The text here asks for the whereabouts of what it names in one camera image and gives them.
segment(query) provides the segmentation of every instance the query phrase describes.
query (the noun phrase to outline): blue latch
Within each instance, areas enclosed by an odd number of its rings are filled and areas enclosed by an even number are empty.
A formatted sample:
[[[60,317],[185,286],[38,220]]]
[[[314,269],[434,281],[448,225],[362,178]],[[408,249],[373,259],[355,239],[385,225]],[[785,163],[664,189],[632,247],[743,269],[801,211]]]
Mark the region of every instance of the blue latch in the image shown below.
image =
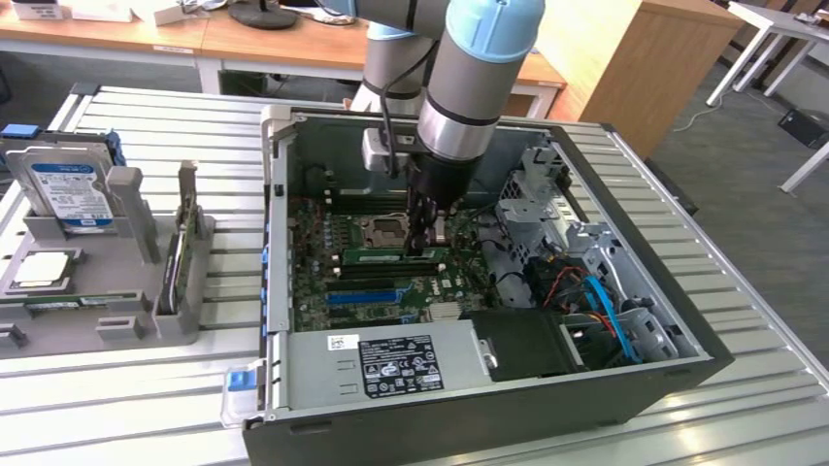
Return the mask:
[[[0,131],[0,136],[15,139],[35,139],[38,133],[40,133],[40,128],[36,124],[7,124]]]
[[[257,389],[257,371],[241,371],[231,373],[229,391],[246,391]]]

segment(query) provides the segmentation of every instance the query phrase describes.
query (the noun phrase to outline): aluminum extrusion table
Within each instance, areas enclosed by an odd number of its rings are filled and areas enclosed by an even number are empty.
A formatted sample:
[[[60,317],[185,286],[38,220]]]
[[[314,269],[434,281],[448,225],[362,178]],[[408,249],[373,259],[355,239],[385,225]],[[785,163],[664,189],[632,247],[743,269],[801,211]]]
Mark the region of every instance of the aluminum extrusion table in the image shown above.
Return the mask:
[[[257,357],[266,103],[118,87],[66,100],[52,128],[118,130],[158,213],[171,213],[179,202],[179,161],[198,159],[199,201],[219,220],[207,305],[191,346],[0,361],[0,464],[246,463],[241,433],[222,428],[219,408],[225,370]],[[625,425],[421,464],[828,461],[825,369],[618,134],[594,124],[564,127],[736,361]],[[588,215],[597,214],[578,183],[574,194]],[[20,241],[26,207],[15,185],[0,203],[0,258]]]

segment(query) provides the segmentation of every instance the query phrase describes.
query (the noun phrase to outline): black box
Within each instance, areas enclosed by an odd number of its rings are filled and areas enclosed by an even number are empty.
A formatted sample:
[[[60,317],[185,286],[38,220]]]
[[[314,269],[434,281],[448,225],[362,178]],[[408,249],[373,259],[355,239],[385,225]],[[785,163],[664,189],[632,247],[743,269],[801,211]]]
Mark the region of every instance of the black box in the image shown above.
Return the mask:
[[[817,110],[793,109],[777,124],[812,149],[829,142],[829,115]]]

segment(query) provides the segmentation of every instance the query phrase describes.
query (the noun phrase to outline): red wire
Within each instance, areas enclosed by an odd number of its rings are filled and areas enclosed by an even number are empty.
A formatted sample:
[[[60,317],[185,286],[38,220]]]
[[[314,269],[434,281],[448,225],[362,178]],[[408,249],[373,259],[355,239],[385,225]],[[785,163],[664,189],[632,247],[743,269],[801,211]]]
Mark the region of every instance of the red wire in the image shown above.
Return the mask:
[[[553,298],[553,294],[556,293],[556,289],[558,288],[558,283],[561,282],[561,279],[565,276],[565,273],[570,270],[578,270],[580,272],[582,271],[582,269],[580,267],[573,267],[573,266],[568,266],[564,269],[561,269],[561,272],[558,272],[558,276],[556,277],[556,282],[553,282],[553,286],[549,289],[549,293],[546,294],[546,299],[545,299],[545,303],[542,304],[542,308],[546,308],[546,305],[549,304],[549,300]]]
[[[598,313],[592,313],[594,316],[598,317],[598,319],[601,320],[601,323],[605,324],[605,327],[608,328],[608,330],[610,330],[610,334],[613,335],[613,338],[617,338],[617,332],[613,329],[613,325],[610,325],[610,322],[608,321],[608,317],[605,317],[602,314]]]

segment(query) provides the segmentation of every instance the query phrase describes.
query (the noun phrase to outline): cable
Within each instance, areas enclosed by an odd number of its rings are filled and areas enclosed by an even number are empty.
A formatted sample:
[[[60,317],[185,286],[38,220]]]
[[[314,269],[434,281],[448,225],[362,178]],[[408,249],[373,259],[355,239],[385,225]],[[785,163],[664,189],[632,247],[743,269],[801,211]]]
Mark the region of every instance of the cable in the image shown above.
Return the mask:
[[[598,300],[601,301],[601,305],[604,306],[605,312],[608,313],[610,323],[613,324],[613,328],[617,332],[620,344],[622,345],[622,352],[625,353],[625,356],[633,360],[633,362],[641,364],[642,360],[633,351],[632,342],[629,342],[628,340],[628,335],[625,334],[625,330],[622,329],[622,325],[620,324],[620,320],[617,319],[617,313],[613,309],[613,303],[610,302],[610,297],[608,296],[605,287],[601,285],[598,279],[593,275],[588,276],[586,281],[593,287],[593,291],[596,292]]]
[[[484,182],[481,180],[478,180],[477,178],[473,178],[472,181],[481,186],[481,188],[484,189],[484,192],[486,192],[488,194],[492,194],[490,188],[484,185]]]
[[[394,136],[394,129],[391,127],[391,116],[389,115],[389,102],[387,102],[386,96],[389,94],[391,87],[397,83],[399,83],[406,78],[406,76],[414,73],[417,68],[420,68],[424,63],[426,63],[426,60],[429,59],[429,57],[432,56],[432,53],[437,49],[438,49],[438,42],[436,41],[432,44],[432,47],[429,48],[424,56],[421,57],[421,59],[412,66],[412,68],[406,70],[401,74],[401,76],[398,76],[391,82],[389,82],[389,84],[383,87],[382,92],[379,93],[379,109],[382,110],[382,113],[383,113],[383,124],[386,125],[386,137],[389,138],[389,157],[391,159],[391,163],[389,164],[390,166],[389,166],[387,175],[389,175],[389,178],[391,178],[393,180],[398,178],[398,175],[401,173],[401,168],[398,167],[398,152],[395,151],[395,136]]]
[[[561,282],[561,279],[564,278],[565,274],[570,272],[572,270],[577,270],[580,272],[582,271],[582,269],[580,269],[578,267],[573,267],[573,266],[568,266],[564,269],[561,269],[561,272],[558,272],[558,275],[556,276],[556,282],[553,282],[553,286],[549,288],[549,293],[546,294],[546,299],[545,299],[545,303],[542,304],[542,308],[546,308],[546,305],[549,304],[549,301],[550,299],[553,299],[553,295],[556,294],[558,283]]]
[[[703,115],[708,115],[712,114],[713,112],[716,112],[717,110],[720,110],[723,108],[723,98],[731,94],[733,92],[733,88],[728,90],[728,92],[725,92],[721,96],[720,99],[717,99],[717,104],[716,106],[711,109],[707,110],[705,112],[700,112],[699,114],[696,114],[692,118],[691,121],[688,122],[688,124],[685,126],[683,126],[681,128],[673,130],[673,133],[681,133],[683,131],[688,131],[691,129],[691,127],[695,125],[695,122],[697,121],[697,118],[701,117]]]
[[[323,175],[327,172],[327,166],[323,165],[322,163],[310,163],[309,165],[306,165],[305,167],[302,167],[302,189],[301,192],[305,194],[306,193],[306,189],[309,189],[309,172],[311,172],[311,170],[322,170],[323,171]]]
[[[610,332],[610,335],[613,335],[613,338],[617,338],[617,331],[613,329],[613,325],[610,325],[610,322],[608,321],[608,317],[597,313],[586,313],[586,316],[590,316],[596,320],[598,320],[605,326],[605,328],[608,329],[608,331]]]
[[[343,13],[338,13],[333,10],[330,10],[322,3],[321,0],[314,0],[314,3],[317,3],[317,6],[321,7],[321,10],[323,10],[326,12],[326,15],[330,15],[333,17],[345,17],[346,15]]]
[[[504,282],[504,279],[506,279],[506,277],[509,277],[509,276],[518,277],[521,279],[521,282],[526,282],[528,281],[528,278],[524,276],[524,274],[521,272],[506,272],[502,275],[502,277],[496,281],[494,286],[498,286]]]
[[[493,209],[496,206],[498,205],[498,201],[494,202],[493,204],[488,204],[486,206],[484,206],[481,209],[478,209],[477,211],[474,211],[472,213],[472,216],[461,223],[461,225],[458,225],[458,227],[456,228],[456,233],[458,234],[458,232],[464,229],[464,227],[466,227],[466,225],[469,225],[469,223],[472,223],[472,221],[478,218],[480,216],[484,215],[485,212],[488,212],[490,209]]]
[[[489,238],[488,238],[486,240],[478,240],[478,241],[476,241],[474,246],[476,246],[476,247],[481,247],[481,248],[484,248],[484,245],[485,245],[486,243],[493,243],[493,246],[496,246],[496,249],[497,249],[497,250],[500,250],[501,252],[506,252],[506,246],[505,246],[505,245],[502,245],[498,241],[492,240],[492,239],[489,239]]]

